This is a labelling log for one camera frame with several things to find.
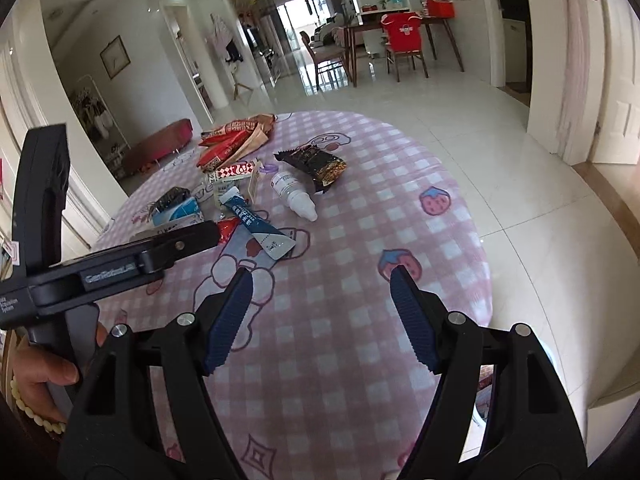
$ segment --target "bottle cap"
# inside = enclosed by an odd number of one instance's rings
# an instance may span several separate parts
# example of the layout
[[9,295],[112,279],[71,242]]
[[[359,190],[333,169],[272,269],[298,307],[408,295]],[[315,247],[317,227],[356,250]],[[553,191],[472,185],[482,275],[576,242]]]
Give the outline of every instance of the bottle cap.
[[293,192],[289,197],[289,207],[293,212],[311,222],[318,220],[316,204],[305,192]]
[[265,164],[259,171],[260,173],[277,173],[278,167],[276,164]]

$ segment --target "red cushion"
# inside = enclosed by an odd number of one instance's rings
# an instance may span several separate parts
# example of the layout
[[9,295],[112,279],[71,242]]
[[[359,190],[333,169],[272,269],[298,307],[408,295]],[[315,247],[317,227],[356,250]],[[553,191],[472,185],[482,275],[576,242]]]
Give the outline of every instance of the red cushion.
[[422,20],[415,12],[385,14],[380,21],[395,52],[419,52],[422,50],[420,25]]
[[145,164],[160,160],[187,145],[191,137],[193,137],[191,121],[188,119],[175,121],[131,148],[122,159],[122,167],[127,174],[135,173]]

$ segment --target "label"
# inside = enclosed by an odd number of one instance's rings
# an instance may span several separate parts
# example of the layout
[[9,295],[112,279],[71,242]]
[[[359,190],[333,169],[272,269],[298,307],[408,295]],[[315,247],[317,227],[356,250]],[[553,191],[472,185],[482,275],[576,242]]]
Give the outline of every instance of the label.
[[5,296],[3,296],[2,298],[0,298],[0,311],[2,311],[3,314],[11,312],[15,308],[14,305],[16,303],[18,303],[18,300],[16,300],[15,298],[11,298],[8,300]]
[[135,269],[135,264],[126,264],[121,267],[116,267],[115,269],[103,270],[98,274],[89,274],[84,278],[84,280],[87,283],[101,282],[102,280],[107,280],[108,278],[113,278]]
[[282,197],[283,195],[286,195],[298,182],[298,179],[289,173],[289,171],[281,171],[273,177],[271,187],[273,187],[273,190],[279,197]]

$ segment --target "wooden chair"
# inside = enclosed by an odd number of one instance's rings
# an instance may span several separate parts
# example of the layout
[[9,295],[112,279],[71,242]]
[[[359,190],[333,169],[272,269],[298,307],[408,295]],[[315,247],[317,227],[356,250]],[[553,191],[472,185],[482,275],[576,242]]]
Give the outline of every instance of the wooden chair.
[[320,91],[320,74],[330,72],[338,67],[345,67],[344,48],[337,45],[311,48],[309,35],[303,30],[300,32],[300,36],[316,67],[316,90]]
[[396,80],[400,82],[398,58],[410,57],[415,70],[415,58],[422,62],[424,76],[429,77],[427,65],[422,53],[422,38],[420,37],[420,17],[415,12],[398,12],[385,14],[380,21],[388,37],[385,45],[386,73],[390,73],[390,66],[396,68]]

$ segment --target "chocolate wafer package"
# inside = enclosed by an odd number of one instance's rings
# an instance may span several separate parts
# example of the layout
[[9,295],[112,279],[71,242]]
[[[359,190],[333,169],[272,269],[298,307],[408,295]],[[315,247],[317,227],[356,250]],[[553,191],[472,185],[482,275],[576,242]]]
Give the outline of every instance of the chocolate wafer package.
[[274,153],[276,160],[286,162],[314,180],[316,193],[324,193],[347,168],[340,157],[324,152],[314,144],[295,150]]

